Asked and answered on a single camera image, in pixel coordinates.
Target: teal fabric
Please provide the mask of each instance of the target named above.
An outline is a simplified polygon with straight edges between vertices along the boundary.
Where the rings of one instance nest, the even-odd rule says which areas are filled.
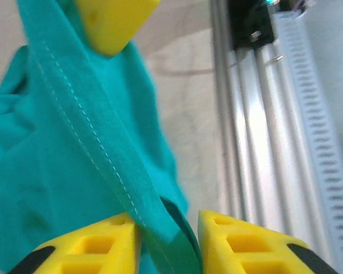
[[[135,46],[112,58],[95,53],[68,0],[18,7],[29,45],[0,85],[0,269],[46,240],[128,212],[145,241],[140,273],[201,273]]]

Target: screw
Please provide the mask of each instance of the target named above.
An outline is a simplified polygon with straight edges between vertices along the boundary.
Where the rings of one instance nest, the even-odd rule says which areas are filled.
[[[279,60],[281,60],[284,56],[282,54],[277,54],[275,57],[273,57],[273,60],[275,60],[276,62],[278,62]]]
[[[252,41],[253,43],[258,41],[259,37],[262,35],[262,33],[257,30],[255,32],[253,32],[251,35],[250,35],[250,41]]]

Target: black bracket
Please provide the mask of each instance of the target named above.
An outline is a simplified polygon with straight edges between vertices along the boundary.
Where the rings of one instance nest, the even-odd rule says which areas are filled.
[[[229,17],[235,49],[258,49],[274,42],[271,8],[266,0],[229,0]]]

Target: linear rail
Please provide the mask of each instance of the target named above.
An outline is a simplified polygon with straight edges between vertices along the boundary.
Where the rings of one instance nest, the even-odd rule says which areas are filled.
[[[343,273],[343,160],[304,26],[278,14],[275,43],[231,50],[226,1],[210,3],[228,213],[299,237]]]

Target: yellow plastic part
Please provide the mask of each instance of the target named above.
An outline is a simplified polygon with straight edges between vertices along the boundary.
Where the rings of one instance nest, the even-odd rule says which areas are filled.
[[[50,240],[55,251],[34,274],[138,273],[141,237],[125,213]]]
[[[287,246],[296,238],[212,211],[198,219],[204,274],[312,274]]]
[[[159,0],[76,0],[93,49],[113,56],[131,41]]]

